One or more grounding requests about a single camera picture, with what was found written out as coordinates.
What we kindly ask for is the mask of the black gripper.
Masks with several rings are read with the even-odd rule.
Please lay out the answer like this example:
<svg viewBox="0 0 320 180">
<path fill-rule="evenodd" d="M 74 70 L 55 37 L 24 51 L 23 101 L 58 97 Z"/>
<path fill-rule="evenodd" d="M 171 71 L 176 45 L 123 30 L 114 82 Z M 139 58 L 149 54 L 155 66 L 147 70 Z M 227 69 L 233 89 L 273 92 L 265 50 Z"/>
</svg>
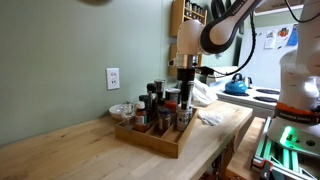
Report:
<svg viewBox="0 0 320 180">
<path fill-rule="evenodd" d="M 177 79 L 181 81 L 181 109 L 186 109 L 186 107 L 191 106 L 192 102 L 192 93 L 194 87 L 194 77 L 195 77 L 195 69 L 185 69 L 178 68 L 177 69 Z M 188 100 L 187 100 L 187 81 L 188 82 Z"/>
</svg>

